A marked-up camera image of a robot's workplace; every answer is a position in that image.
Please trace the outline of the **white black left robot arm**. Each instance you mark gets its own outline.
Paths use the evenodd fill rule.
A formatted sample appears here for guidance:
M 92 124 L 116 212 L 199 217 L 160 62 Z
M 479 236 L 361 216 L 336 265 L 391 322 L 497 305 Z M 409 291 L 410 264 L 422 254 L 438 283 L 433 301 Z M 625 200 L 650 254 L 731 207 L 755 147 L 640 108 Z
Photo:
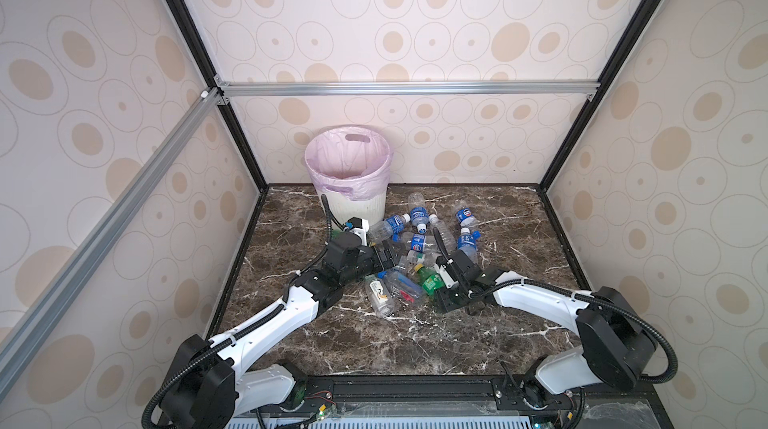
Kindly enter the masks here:
M 327 233 L 321 252 L 282 295 L 238 326 L 210 339 L 187 338 L 177 349 L 141 416 L 144 428 L 224 428 L 240 414 L 303 395 L 303 374 L 290 364 L 252 365 L 295 330 L 317 319 L 343 296 L 346 285 L 390 266 L 390 255 L 370 245 L 366 219 L 340 222 L 322 203 Z

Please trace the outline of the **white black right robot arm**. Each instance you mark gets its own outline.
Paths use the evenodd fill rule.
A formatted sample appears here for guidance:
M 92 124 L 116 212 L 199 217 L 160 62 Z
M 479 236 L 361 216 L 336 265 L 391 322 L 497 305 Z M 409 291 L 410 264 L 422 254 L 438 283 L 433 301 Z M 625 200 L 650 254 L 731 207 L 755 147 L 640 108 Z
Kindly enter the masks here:
M 576 334 L 580 345 L 537 359 L 515 390 L 534 407 L 569 390 L 595 384 L 629 392 L 638 383 L 663 384 L 678 373 L 673 346 L 642 319 L 617 290 L 567 290 L 524 277 L 514 271 L 483 269 L 460 249 L 449 253 L 438 230 L 433 231 L 438 262 L 452 285 L 435 291 L 444 313 L 473 304 L 494 304 L 523 311 Z

